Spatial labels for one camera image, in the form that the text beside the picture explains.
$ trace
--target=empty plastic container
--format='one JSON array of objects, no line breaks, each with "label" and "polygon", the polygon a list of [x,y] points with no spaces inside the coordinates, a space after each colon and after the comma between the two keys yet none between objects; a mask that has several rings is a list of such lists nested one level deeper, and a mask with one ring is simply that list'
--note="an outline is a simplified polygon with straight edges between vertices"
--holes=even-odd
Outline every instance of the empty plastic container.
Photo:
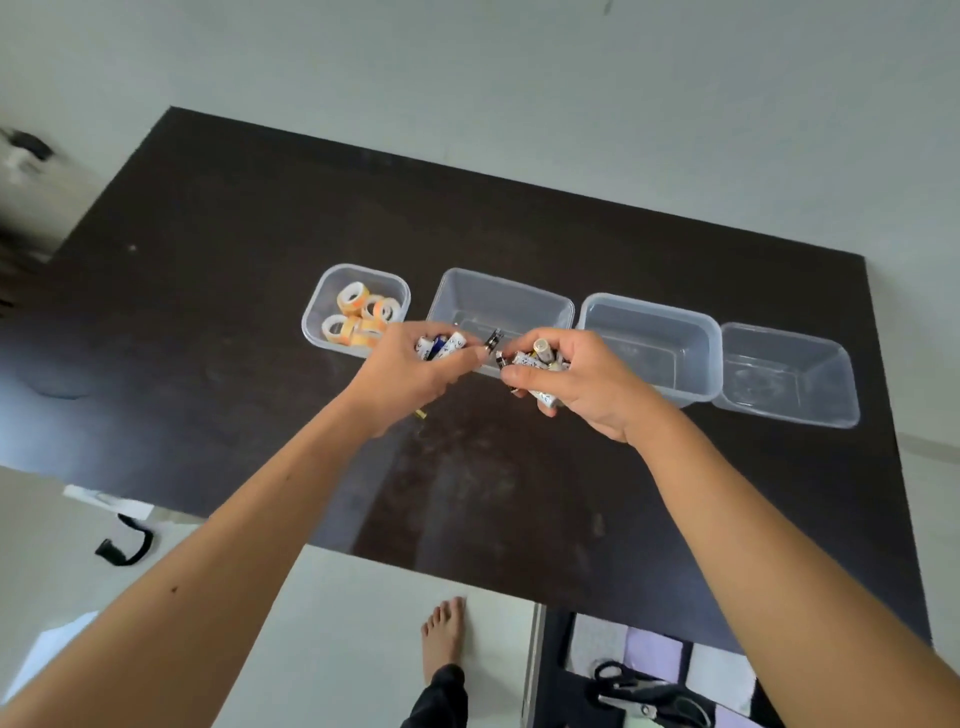
[{"label": "empty plastic container", "polygon": [[577,328],[600,334],[634,374],[680,407],[720,394],[720,327],[705,313],[594,293]]},{"label": "empty plastic container", "polygon": [[718,407],[827,427],[859,422],[853,366],[835,341],[747,324],[724,324],[722,331]]},{"label": "empty plastic container", "polygon": [[370,349],[334,344],[326,340],[322,329],[327,316],[340,313],[340,308],[337,305],[337,294],[355,280],[359,280],[366,285],[371,293],[399,301],[400,310],[393,320],[403,321],[407,315],[407,309],[410,307],[410,286],[407,285],[406,280],[400,276],[395,276],[393,273],[374,271],[374,269],[364,268],[362,265],[339,263],[332,268],[328,268],[321,276],[310,303],[303,311],[300,326],[306,340],[314,346],[366,359],[370,356]]},{"label": "empty plastic container", "polygon": [[[426,318],[455,324],[480,339],[501,328],[507,341],[531,328],[570,328],[575,311],[573,301],[556,293],[464,268],[451,268],[444,273]],[[480,372],[500,376],[492,362],[485,364]]]}]

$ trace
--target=dark wooden table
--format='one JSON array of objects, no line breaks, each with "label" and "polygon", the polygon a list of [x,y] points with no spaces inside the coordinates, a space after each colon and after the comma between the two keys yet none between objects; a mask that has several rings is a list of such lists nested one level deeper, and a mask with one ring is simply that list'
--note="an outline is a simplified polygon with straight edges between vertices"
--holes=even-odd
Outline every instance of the dark wooden table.
[{"label": "dark wooden table", "polygon": [[[854,429],[686,411],[929,640],[862,257],[181,109],[0,324],[0,463],[209,515],[360,366],[300,332],[340,262],[410,319],[460,266],[842,343]],[[367,444],[312,543],[737,649],[641,459],[486,376]]]}]

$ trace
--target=forearm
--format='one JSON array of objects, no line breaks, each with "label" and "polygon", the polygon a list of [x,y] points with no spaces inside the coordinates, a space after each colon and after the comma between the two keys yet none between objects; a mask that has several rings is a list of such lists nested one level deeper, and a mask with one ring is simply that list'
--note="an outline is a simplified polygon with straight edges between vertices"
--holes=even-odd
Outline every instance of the forearm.
[{"label": "forearm", "polygon": [[117,598],[0,725],[207,726],[340,472],[366,440],[332,402],[207,523]]},{"label": "forearm", "polygon": [[934,724],[960,710],[956,675],[685,415],[655,422],[632,444],[788,725]]}]

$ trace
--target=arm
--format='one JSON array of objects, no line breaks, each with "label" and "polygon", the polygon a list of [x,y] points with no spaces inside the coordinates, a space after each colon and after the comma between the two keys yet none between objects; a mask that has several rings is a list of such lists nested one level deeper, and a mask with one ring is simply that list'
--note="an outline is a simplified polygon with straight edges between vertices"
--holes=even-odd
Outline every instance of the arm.
[{"label": "arm", "polygon": [[210,725],[353,454],[486,358],[479,346],[416,357],[418,337],[452,330],[391,325],[350,386],[110,604],[0,726]]},{"label": "arm", "polygon": [[[507,367],[646,461],[733,633],[790,726],[941,725],[960,678],[589,331],[539,329],[568,372]],[[556,411],[538,402],[549,417]]]}]

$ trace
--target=hand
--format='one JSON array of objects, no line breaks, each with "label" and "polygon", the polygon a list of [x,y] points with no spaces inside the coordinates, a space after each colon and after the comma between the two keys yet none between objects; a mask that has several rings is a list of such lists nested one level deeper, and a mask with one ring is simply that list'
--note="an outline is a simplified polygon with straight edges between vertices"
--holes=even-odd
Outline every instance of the hand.
[{"label": "hand", "polygon": [[369,433],[379,437],[387,427],[435,400],[449,384],[472,372],[489,353],[475,337],[460,331],[467,345],[435,361],[422,361],[415,347],[421,336],[433,339],[457,331],[450,324],[408,321],[389,324],[370,358],[340,395],[348,408],[366,419]]},{"label": "hand", "polygon": [[[516,352],[531,352],[537,339],[559,350],[570,368],[565,372],[511,365],[500,378],[511,387],[555,395],[588,424],[614,440],[627,442],[630,430],[651,406],[667,404],[657,390],[631,372],[593,331],[535,328],[503,350],[510,360]],[[537,402],[540,412],[555,417],[557,410]]]}]

